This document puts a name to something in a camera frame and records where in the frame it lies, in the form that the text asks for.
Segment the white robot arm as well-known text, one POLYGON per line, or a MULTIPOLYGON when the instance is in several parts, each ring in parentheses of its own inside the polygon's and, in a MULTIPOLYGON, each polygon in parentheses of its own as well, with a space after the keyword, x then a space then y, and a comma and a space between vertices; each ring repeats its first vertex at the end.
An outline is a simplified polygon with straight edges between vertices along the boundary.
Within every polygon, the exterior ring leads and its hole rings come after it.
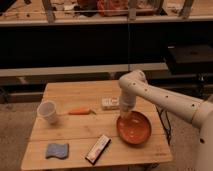
POLYGON ((195 171, 213 171, 213 95, 208 100, 158 88, 147 83, 141 70, 134 70, 119 78, 121 95, 120 115, 126 117, 141 97, 200 130, 195 171))

